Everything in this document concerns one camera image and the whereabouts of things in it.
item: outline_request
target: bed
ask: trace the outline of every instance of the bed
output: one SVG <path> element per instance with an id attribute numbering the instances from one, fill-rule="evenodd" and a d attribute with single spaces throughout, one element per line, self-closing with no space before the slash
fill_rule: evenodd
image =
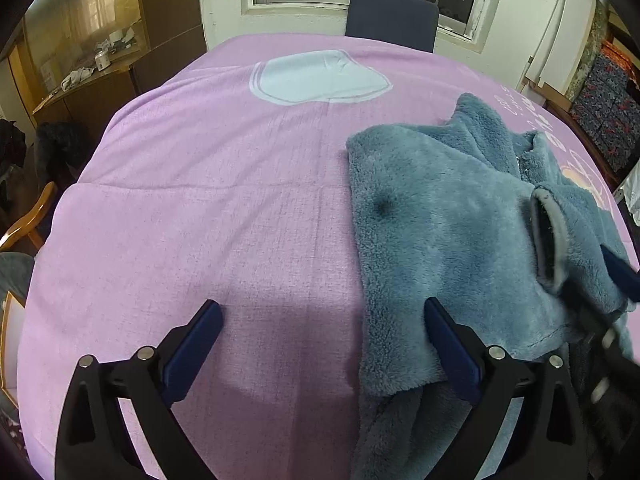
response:
<path id="1" fill-rule="evenodd" d="M 571 130 L 465 65 L 357 38 L 227 41 L 112 119 L 40 251 L 18 356 L 20 420 L 53 478 L 76 361 L 129 358 L 207 298 L 225 329 L 173 408 L 220 479 L 346 480 L 358 436 L 364 298 L 346 139 L 380 123 L 439 124 L 462 92 L 511 129 L 544 131 L 562 172 L 611 211 Z M 640 317 L 629 325 L 640 348 Z M 162 478 L 123 406 L 146 471 Z"/>

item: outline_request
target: yellow wooden frame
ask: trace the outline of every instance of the yellow wooden frame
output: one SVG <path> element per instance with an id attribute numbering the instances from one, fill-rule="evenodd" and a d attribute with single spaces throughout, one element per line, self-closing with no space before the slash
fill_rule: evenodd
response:
<path id="1" fill-rule="evenodd" d="M 36 231 L 36 226 L 47 214 L 58 192 L 55 183 L 49 182 L 31 210 L 20 218 L 16 223 L 9 227 L 8 231 L 0 238 L 0 251 L 6 251 L 11 248 L 20 238 L 28 236 L 29 240 L 39 250 L 44 245 L 44 240 Z"/>
<path id="2" fill-rule="evenodd" d="M 8 306 L 9 306 L 9 302 L 12 299 L 17 301 L 24 308 L 24 303 L 17 296 L 14 296 L 12 292 L 9 290 L 6 294 L 6 298 L 4 298 L 4 309 L 2 310 L 2 330 L 0 330 L 0 390 L 2 390 L 2 393 L 4 393 L 7 396 L 7 398 L 12 402 L 12 404 L 17 408 L 18 400 L 14 399 L 12 394 L 10 394 L 9 391 L 6 389 L 6 386 L 4 384 L 4 370 L 2 370 L 2 361 L 3 361 L 2 356 L 4 355 L 4 344 L 6 340 L 6 326 L 9 318 Z"/>

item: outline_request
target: pink tablecloth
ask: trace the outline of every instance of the pink tablecloth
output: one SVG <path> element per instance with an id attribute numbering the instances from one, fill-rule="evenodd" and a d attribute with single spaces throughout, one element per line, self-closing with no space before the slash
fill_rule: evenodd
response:
<path id="1" fill-rule="evenodd" d="M 542 129 L 565 174 L 613 212 L 638 266 L 580 142 L 515 91 L 375 41 L 235 38 L 119 111 L 56 209 L 19 353 L 20 418 L 41 475 L 52 478 L 78 358 L 129 358 L 212 298 L 225 329 L 174 406 L 206 463 L 220 480 L 346 480 L 363 296 L 345 141 L 373 124 L 443 123 L 462 92 L 513 130 Z"/>

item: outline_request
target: wooden chair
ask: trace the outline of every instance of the wooden chair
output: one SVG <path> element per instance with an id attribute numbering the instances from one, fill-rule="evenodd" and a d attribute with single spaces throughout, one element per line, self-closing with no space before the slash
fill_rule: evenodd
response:
<path id="1" fill-rule="evenodd" d="M 0 238 L 0 251 L 9 250 L 13 244 L 25 236 L 29 237 L 29 240 L 31 240 L 36 249 L 39 250 L 44 245 L 44 240 L 36 231 L 36 226 L 51 208 L 57 194 L 58 188 L 56 184 L 49 182 L 42 190 L 38 201 L 31 210 L 9 227 L 4 236 Z"/>

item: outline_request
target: dark blue chair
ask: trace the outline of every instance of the dark blue chair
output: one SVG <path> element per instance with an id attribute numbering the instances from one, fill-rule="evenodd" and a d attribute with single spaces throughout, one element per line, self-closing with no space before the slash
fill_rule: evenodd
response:
<path id="1" fill-rule="evenodd" d="M 439 13 L 425 0 L 351 0 L 344 35 L 433 52 Z"/>

